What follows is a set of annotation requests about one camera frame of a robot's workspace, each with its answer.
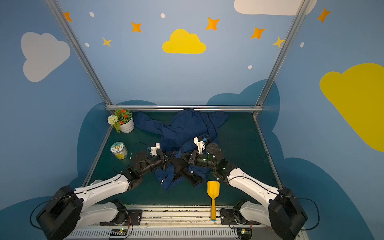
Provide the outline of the navy blue zip jacket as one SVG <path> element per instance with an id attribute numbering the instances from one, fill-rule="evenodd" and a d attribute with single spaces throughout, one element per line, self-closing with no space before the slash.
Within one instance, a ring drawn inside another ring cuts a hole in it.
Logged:
<path id="1" fill-rule="evenodd" d="M 210 172 L 208 168 L 189 166 L 181 159 L 182 154 L 197 149 L 195 137 L 203 137 L 216 143 L 219 136 L 219 127 L 228 119 L 224 112 L 204 113 L 187 109 L 178 112 L 168 125 L 153 120 L 148 115 L 139 112 L 134 117 L 135 127 L 161 136 L 160 148 L 171 152 L 175 157 L 166 170 L 155 170 L 155 177 L 161 186 L 168 190 L 187 178 L 193 179 L 193 186 L 204 184 Z"/>

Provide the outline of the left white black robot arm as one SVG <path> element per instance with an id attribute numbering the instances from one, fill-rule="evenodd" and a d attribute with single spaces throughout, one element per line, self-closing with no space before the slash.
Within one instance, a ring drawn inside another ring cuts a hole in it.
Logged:
<path id="1" fill-rule="evenodd" d="M 100 202 L 138 187 L 143 175 L 166 169 L 173 157 L 161 149 L 152 158 L 138 153 L 132 159 L 136 167 L 128 167 L 110 179 L 76 189 L 64 186 L 37 214 L 36 221 L 49 240 L 63 240 L 74 230 L 94 224 L 124 226 L 130 219 L 127 208 L 117 200 L 104 205 Z"/>

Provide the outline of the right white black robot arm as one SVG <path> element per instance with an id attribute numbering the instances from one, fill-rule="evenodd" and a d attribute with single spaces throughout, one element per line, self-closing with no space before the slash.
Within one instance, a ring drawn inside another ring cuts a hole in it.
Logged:
<path id="1" fill-rule="evenodd" d="M 258 202 L 245 202 L 240 206 L 241 217 L 246 221 L 258 222 L 271 227 L 283 240 L 294 240 L 308 216 L 299 198 L 288 188 L 278 189 L 269 186 L 242 169 L 226 161 L 219 145 L 211 143 L 205 147 L 206 153 L 194 150 L 181 155 L 190 165 L 209 168 L 216 181 L 207 182 L 207 193 L 212 199 L 211 210 L 216 209 L 215 199 L 220 194 L 220 184 L 239 189 Z"/>

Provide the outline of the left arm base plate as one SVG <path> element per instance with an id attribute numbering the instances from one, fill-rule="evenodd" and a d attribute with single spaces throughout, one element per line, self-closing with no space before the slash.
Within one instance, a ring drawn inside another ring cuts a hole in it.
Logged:
<path id="1" fill-rule="evenodd" d="M 142 210 L 119 211 L 117 216 L 110 222 L 100 222 L 100 226 L 139 226 L 142 220 Z"/>

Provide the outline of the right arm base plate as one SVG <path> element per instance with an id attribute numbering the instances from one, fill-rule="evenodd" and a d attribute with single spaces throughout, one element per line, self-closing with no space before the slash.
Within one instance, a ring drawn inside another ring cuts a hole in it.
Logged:
<path id="1" fill-rule="evenodd" d="M 238 210 L 220 209 L 220 221 L 222 225 L 251 225 L 251 221 L 246 220 Z"/>

